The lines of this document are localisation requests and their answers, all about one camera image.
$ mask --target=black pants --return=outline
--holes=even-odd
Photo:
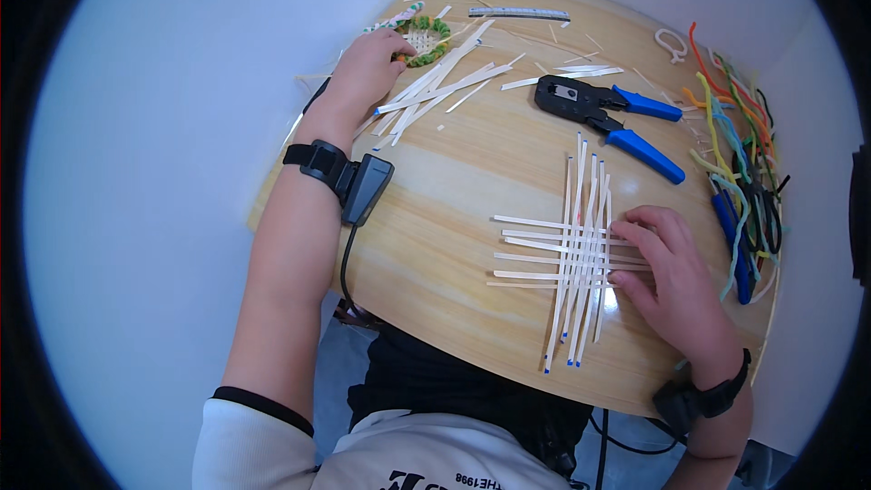
[[[518,384],[385,324],[369,345],[365,384],[347,390],[351,427],[387,409],[460,414],[490,422],[568,479],[593,407]]]

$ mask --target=wooden table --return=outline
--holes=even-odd
[[[387,146],[378,154],[394,163],[396,173],[354,242],[347,272],[354,300],[447,353],[525,385],[597,407],[655,416],[651,396],[673,377],[673,367],[681,355],[648,327],[619,289],[615,290],[616,303],[604,312],[601,340],[592,343],[592,333],[588,338],[582,365],[565,365],[567,343],[558,346],[551,373],[543,374],[554,291],[495,288],[485,283],[498,280],[492,276],[494,269],[542,272],[537,264],[495,260],[495,251],[539,256],[553,253],[506,245],[500,240],[500,229],[520,228],[496,223],[491,217],[502,214],[562,222],[565,161],[575,154],[576,133],[581,131],[612,174],[614,212],[649,203],[682,213],[719,291],[730,254],[711,208],[711,186],[688,155],[691,147],[700,149],[692,129],[709,140],[707,125],[703,121],[673,123],[612,113],[686,172],[686,180],[674,186],[621,150],[604,147],[603,136],[592,129],[543,113],[533,103],[534,86],[506,91],[499,87],[540,75],[535,61],[552,69],[577,55],[599,51],[585,36],[588,34],[604,48],[593,57],[593,64],[616,66],[625,72],[585,79],[587,82],[617,84],[658,100],[663,100],[663,90],[671,99],[683,102],[679,106],[688,106],[681,87],[691,88],[697,97],[704,95],[695,78],[696,61],[690,53],[686,62],[671,65],[670,53],[653,38],[662,25],[606,0],[485,1],[494,6],[564,10],[571,15],[572,24],[560,28],[559,22],[550,22],[559,42],[555,44],[549,21],[497,19],[483,36],[484,44],[493,48],[475,49],[445,83],[455,82],[490,61],[501,65],[526,52],[514,70],[497,76],[456,111],[445,114],[444,110],[468,90],[455,93],[412,124],[396,147]],[[453,9],[444,19],[455,33],[472,21],[468,9],[481,5],[477,0],[426,0],[424,13],[436,15],[446,4]],[[396,0],[379,19],[406,7],[408,3]],[[683,34],[683,30],[672,30]],[[390,96],[428,68],[409,69]],[[701,112],[691,114],[701,116]],[[445,128],[436,130],[440,124]],[[740,119],[736,120],[738,125],[748,128]],[[369,135],[370,130],[354,144],[354,159],[360,159],[380,140]],[[278,157],[252,210],[252,229],[280,166]],[[768,272],[763,273],[763,284]],[[338,265],[333,287],[339,289]],[[764,299],[748,306],[739,305],[734,293],[724,302],[745,346],[754,354],[751,375],[755,375],[765,344],[775,290],[771,288]]]

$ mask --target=person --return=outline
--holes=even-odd
[[[350,156],[354,130],[405,70],[391,60],[396,53],[415,50],[394,31],[357,38],[294,143],[320,139]],[[193,487],[570,487],[565,472],[591,407],[491,375],[389,326],[370,345],[366,382],[349,390],[350,433],[315,464],[314,364],[340,214],[326,184],[299,166],[281,170],[254,237],[223,379],[203,408]],[[641,206],[612,229],[650,263],[656,294],[629,271],[614,271],[611,280],[686,357],[694,386],[704,391],[734,379],[744,363],[738,334],[684,219]],[[697,419],[665,487],[725,488],[752,416],[746,385],[732,408]]]

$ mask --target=crimping tool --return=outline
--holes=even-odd
[[[608,134],[605,144],[613,144],[626,153],[650,165],[672,183],[681,183],[686,178],[684,171],[668,157],[635,131],[627,129],[622,123],[612,119],[603,108],[625,110],[636,114],[652,115],[671,122],[680,119],[680,108],[669,106],[638,93],[625,91],[617,86],[597,88],[589,83],[561,76],[542,76],[538,80],[535,95],[536,104],[545,112],[567,120],[585,123]]]

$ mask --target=right hand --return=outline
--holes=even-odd
[[[399,74],[405,71],[404,62],[391,60],[395,53],[416,55],[417,50],[389,28],[358,36],[336,65],[323,94],[324,101],[350,108],[362,117],[393,88]]]
[[[626,221],[613,222],[611,228],[637,246],[651,265],[657,295],[631,271],[615,270],[610,279],[623,288],[653,331],[681,351],[694,369],[715,373],[711,387],[734,378],[734,367],[743,359],[738,333],[714,292],[711,273],[683,217],[672,209],[645,205],[626,212]]]

